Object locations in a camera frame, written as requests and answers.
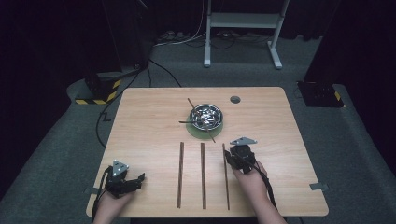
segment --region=wooden tabletop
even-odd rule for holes
[[[232,96],[241,102],[234,104]],[[197,139],[187,130],[191,105],[212,104],[224,117],[221,133],[211,139]],[[227,164],[230,210],[222,144],[242,136],[257,140],[250,145],[265,167],[274,190],[276,205],[284,217],[320,217],[328,214],[303,139],[285,92],[277,87],[253,88],[133,88],[122,95],[94,187],[114,160],[130,166],[126,180],[146,179],[142,189],[121,212],[122,217],[252,217],[254,213]],[[180,142],[184,160],[180,208],[177,208]],[[205,197],[201,143],[205,144]],[[92,212],[95,195],[87,206]]]

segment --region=gray carpet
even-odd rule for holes
[[[275,70],[265,42],[237,42],[228,49],[212,49],[212,66],[203,68],[204,48],[187,45],[155,47],[151,59],[173,73],[183,87],[279,86],[304,139],[330,213],[326,217],[303,217],[304,223],[396,223],[396,181],[365,131],[347,90],[334,85],[346,104],[344,108],[306,107],[296,81],[304,78],[320,40],[304,42],[279,39],[277,51],[284,65]],[[213,40],[218,48],[231,44]],[[131,88],[177,87],[163,69],[149,65]],[[126,88],[134,77],[127,77]],[[71,99],[83,81],[71,85]],[[120,98],[107,110],[116,115]],[[90,223],[85,214],[104,148],[95,125],[105,105],[72,103],[26,162],[0,202],[0,223]],[[112,121],[99,122],[99,136],[106,142]],[[118,218],[115,223],[129,223]],[[133,219],[132,223],[247,223],[254,219]],[[302,223],[288,217],[288,223]]]

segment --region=white stand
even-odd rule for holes
[[[236,28],[270,28],[275,29],[272,41],[268,41],[268,48],[276,69],[282,68],[279,56],[276,52],[276,42],[279,38],[280,29],[285,19],[289,0],[283,2],[279,14],[253,14],[253,13],[212,13],[212,0],[208,0],[206,17],[206,41],[204,67],[210,67],[210,29],[212,27],[236,27]]]

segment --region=metal bowl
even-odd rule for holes
[[[202,131],[214,130],[222,123],[222,113],[215,105],[198,105],[189,116],[192,125]]]

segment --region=hazard tape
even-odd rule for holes
[[[76,98],[75,102],[78,105],[105,105],[105,104],[109,103],[110,101],[114,100],[114,98],[117,95],[117,90],[118,90],[120,84],[121,84],[121,80],[118,80],[118,81],[114,82],[111,89],[108,87],[110,89],[110,90],[108,90],[108,91],[110,91],[110,93],[107,94],[107,97],[103,97],[102,99]]]

